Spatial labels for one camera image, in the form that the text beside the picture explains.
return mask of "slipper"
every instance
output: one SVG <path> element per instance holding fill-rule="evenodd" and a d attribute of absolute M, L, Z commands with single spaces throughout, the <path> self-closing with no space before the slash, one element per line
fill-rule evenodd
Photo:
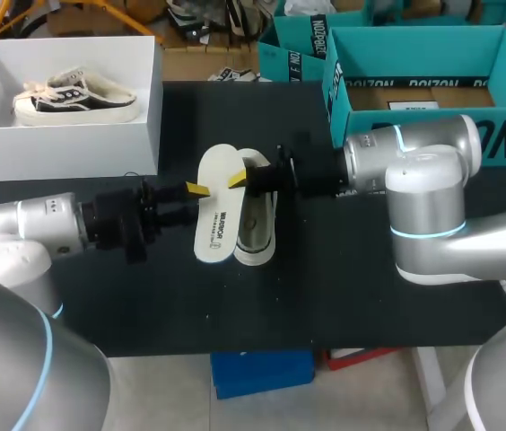
<path fill-rule="evenodd" d="M 270 163 L 257 150 L 239 151 L 245 166 L 261 167 Z M 241 212 L 237 248 L 233 253 L 243 265 L 255 267 L 267 263 L 275 253 L 275 209 L 277 192 L 246 196 Z"/>
<path fill-rule="evenodd" d="M 239 152 L 227 144 L 209 148 L 199 163 L 197 184 L 209 188 L 199 200 L 194 252 L 202 262 L 217 263 L 235 251 L 245 188 L 229 189 L 229 178 L 245 169 Z"/>

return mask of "floor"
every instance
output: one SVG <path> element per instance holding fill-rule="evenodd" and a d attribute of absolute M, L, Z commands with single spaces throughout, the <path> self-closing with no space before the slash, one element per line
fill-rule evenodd
<path fill-rule="evenodd" d="M 474 350 L 439 349 L 445 381 Z M 313 383 L 217 400 L 209 355 L 113 358 L 120 390 L 116 431 L 426 430 L 409 350 L 331 372 Z"/>

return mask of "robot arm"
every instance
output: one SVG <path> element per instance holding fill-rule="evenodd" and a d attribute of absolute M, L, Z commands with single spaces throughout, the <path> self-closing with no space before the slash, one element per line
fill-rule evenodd
<path fill-rule="evenodd" d="M 385 172 L 391 163 L 403 154 L 432 145 L 455 148 L 467 178 L 478 173 L 482 161 L 478 129 L 470 117 L 457 115 L 351 135 L 340 149 L 296 142 L 294 153 L 288 154 L 280 147 L 276 163 L 238 172 L 229 187 L 247 187 L 253 194 L 296 191 L 306 198 L 383 192 Z"/>
<path fill-rule="evenodd" d="M 196 184 L 124 189 L 78 203 L 73 193 L 0 205 L 0 284 L 57 317 L 63 310 L 49 269 L 53 259 L 91 248 L 125 251 L 127 263 L 146 259 L 145 246 L 162 228 L 191 224 L 196 210 L 182 207 L 165 214 L 158 206 L 208 195 Z"/>
<path fill-rule="evenodd" d="M 421 285 L 506 280 L 506 213 L 466 220 L 454 151 L 406 154 L 388 167 L 386 182 L 401 276 Z"/>

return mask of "black table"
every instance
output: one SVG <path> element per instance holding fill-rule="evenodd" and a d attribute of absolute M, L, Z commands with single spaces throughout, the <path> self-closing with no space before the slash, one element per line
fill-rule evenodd
<path fill-rule="evenodd" d="M 160 184 L 195 180 L 215 144 L 269 158 L 298 133 L 331 145 L 318 85 L 165 84 L 163 108 Z M 138 182 L 1 182 L 0 203 L 64 191 L 86 200 Z M 483 169 L 467 188 L 467 215 L 501 211 L 506 169 Z M 398 276 L 383 196 L 280 197 L 276 231 L 275 256 L 261 268 L 197 261 L 195 227 L 166 231 L 142 265 L 127 266 L 122 251 L 57 261 L 66 324 L 109 356 L 470 345 L 506 324 L 496 282 L 428 287 Z"/>

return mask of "shoelace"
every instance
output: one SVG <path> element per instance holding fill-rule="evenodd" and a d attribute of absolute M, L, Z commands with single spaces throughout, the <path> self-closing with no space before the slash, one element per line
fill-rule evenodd
<path fill-rule="evenodd" d="M 39 98 L 42 97 L 44 99 L 55 99 L 59 97 L 56 91 L 48 86 L 47 84 L 40 84 L 29 82 L 23 85 L 25 92 L 21 92 L 17 96 L 13 98 L 13 103 L 15 104 L 20 99 L 29 99 L 30 97 Z"/>

